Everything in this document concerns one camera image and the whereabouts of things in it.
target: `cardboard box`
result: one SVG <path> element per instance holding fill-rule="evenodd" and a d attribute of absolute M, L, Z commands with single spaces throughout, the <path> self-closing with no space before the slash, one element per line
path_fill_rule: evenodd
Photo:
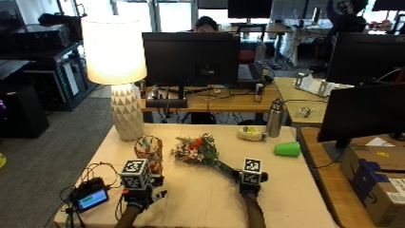
<path fill-rule="evenodd" d="M 376 226 L 405 227 L 405 148 L 351 146 L 341 171 Z"/>

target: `black monitor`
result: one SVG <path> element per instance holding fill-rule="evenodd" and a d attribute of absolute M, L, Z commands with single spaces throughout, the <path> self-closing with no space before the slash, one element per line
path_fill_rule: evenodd
<path fill-rule="evenodd" d="M 405 35 L 340 32 L 327 82 L 366 86 L 388 82 L 405 67 Z"/>
<path fill-rule="evenodd" d="M 380 10 L 405 10 L 405 1 L 404 0 L 376 0 L 374 6 L 372 7 L 373 11 Z"/>
<path fill-rule="evenodd" d="M 336 161 L 353 138 L 392 134 L 404 140 L 405 84 L 333 89 L 317 141 Z"/>
<path fill-rule="evenodd" d="M 239 83 L 241 37 L 225 32 L 144 32 L 149 85 L 236 85 Z"/>
<path fill-rule="evenodd" d="M 269 18 L 272 0 L 228 0 L 228 18 Z"/>

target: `robotic arm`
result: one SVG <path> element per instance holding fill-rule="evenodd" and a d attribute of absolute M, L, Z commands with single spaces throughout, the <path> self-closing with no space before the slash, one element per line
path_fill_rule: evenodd
<path fill-rule="evenodd" d="M 268 173 L 261 171 L 263 162 L 244 159 L 243 170 L 229 167 L 221 161 L 215 162 L 215 167 L 239 184 L 240 194 L 247 207 L 248 227 L 267 228 L 264 212 L 257 202 L 261 182 L 268 180 Z"/>
<path fill-rule="evenodd" d="M 165 197 L 167 191 L 153 195 L 153 188 L 164 185 L 164 176 L 151 177 L 149 162 L 147 159 L 127 161 L 120 173 L 124 184 L 123 198 L 127 201 L 125 212 L 115 228 L 132 228 L 139 214 Z"/>

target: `green stem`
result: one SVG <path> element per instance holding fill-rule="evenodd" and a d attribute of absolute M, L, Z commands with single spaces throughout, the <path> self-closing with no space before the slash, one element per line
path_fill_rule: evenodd
<path fill-rule="evenodd" d="M 221 172 L 223 175 L 225 175 L 229 179 L 235 179 L 233 177 L 233 168 L 225 164 L 220 160 L 215 160 L 215 168 Z"/>

